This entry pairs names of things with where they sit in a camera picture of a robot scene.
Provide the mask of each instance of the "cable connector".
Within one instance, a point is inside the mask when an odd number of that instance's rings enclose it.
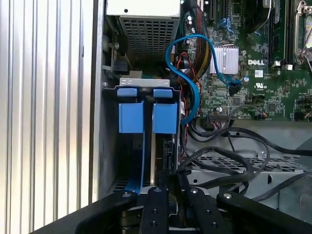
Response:
[[[243,86],[241,84],[230,83],[230,87],[229,87],[230,96],[232,97],[235,94],[237,94],[242,89],[242,87]]]
[[[208,115],[207,121],[208,122],[227,122],[229,119],[229,116],[226,115]]]
[[[193,7],[199,7],[197,4],[197,0],[185,0],[184,3],[182,4],[183,11],[184,12],[189,12],[192,11]]]

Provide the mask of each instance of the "blue plastic tab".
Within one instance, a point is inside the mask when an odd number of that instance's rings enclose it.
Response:
[[[155,98],[172,98],[172,90],[170,89],[154,89]]]
[[[118,97],[136,97],[137,89],[136,88],[121,88],[117,90]]]
[[[143,133],[143,102],[119,104],[119,132]]]
[[[177,104],[154,104],[153,132],[176,134]]]

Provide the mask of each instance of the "white connector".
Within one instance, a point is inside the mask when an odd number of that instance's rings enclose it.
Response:
[[[204,11],[204,0],[197,0],[197,5],[202,11]]]

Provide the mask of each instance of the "motherboard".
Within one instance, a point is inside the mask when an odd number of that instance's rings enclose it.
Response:
[[[210,9],[203,9],[206,11],[209,38],[216,49],[238,49],[235,58],[238,61],[238,73],[232,73],[232,76],[240,79],[243,87],[231,97],[227,87],[214,74],[213,68],[208,69],[201,78],[200,118],[206,119],[213,113],[227,116],[236,107],[250,104],[263,110],[267,114],[266,120],[312,122],[311,71],[307,65],[298,65],[292,56],[287,56],[287,53],[292,54],[292,51],[287,52],[287,40],[290,40],[287,37],[289,27],[286,22],[289,17],[286,9],[288,1],[274,1],[270,19],[252,34],[244,32],[244,15],[248,9],[245,9],[243,1],[227,1],[226,6],[221,6],[223,1],[206,1],[207,4],[212,2],[215,2],[213,12],[211,6]],[[228,22],[226,27],[219,23],[223,18],[220,15],[224,14],[224,7]],[[300,24],[300,43],[310,41],[307,35],[311,22],[310,18],[306,18]],[[196,40],[191,39],[188,43],[188,53],[192,57],[195,54]],[[254,109],[244,109],[237,113],[236,118],[260,120],[258,114]]]

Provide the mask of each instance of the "dell logo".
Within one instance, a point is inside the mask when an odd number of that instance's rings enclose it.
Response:
[[[248,65],[258,65],[258,66],[264,66],[263,60],[248,60]]]

